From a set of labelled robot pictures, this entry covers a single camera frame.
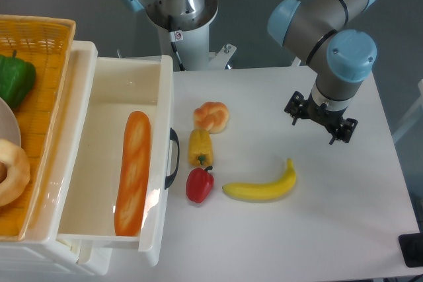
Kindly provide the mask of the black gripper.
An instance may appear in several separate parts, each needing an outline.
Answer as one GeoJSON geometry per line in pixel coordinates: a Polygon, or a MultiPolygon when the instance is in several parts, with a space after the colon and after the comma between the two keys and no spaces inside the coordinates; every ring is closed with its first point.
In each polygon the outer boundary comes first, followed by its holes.
{"type": "Polygon", "coordinates": [[[295,91],[286,104],[284,112],[292,118],[292,125],[295,125],[298,119],[303,119],[305,115],[307,119],[325,127],[332,136],[329,141],[332,145],[335,141],[349,143],[357,127],[357,120],[342,118],[345,109],[345,100],[332,100],[319,92],[312,92],[304,100],[303,95],[295,91]]]}

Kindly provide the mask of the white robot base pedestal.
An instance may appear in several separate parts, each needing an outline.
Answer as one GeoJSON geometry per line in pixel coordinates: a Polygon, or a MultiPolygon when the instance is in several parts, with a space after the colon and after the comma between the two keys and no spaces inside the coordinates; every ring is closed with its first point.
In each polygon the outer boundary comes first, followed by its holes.
{"type": "Polygon", "coordinates": [[[210,24],[218,13],[217,0],[157,0],[146,14],[157,28],[161,53],[173,58],[175,71],[223,70],[237,51],[226,43],[210,51],[210,24]]]}

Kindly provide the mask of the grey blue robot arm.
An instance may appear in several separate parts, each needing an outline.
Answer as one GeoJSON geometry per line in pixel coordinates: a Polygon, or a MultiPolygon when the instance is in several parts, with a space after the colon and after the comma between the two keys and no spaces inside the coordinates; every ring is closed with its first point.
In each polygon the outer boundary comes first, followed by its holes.
{"type": "MultiPolygon", "coordinates": [[[[156,26],[161,51],[173,58],[177,71],[220,68],[209,56],[209,26],[217,0],[122,0],[132,11],[145,11],[156,26]]],[[[280,46],[316,72],[309,96],[295,92],[285,111],[293,120],[312,120],[333,141],[348,143],[357,121],[344,112],[377,57],[373,39],[346,29],[349,20],[375,0],[283,0],[271,13],[267,31],[280,46]]]]}

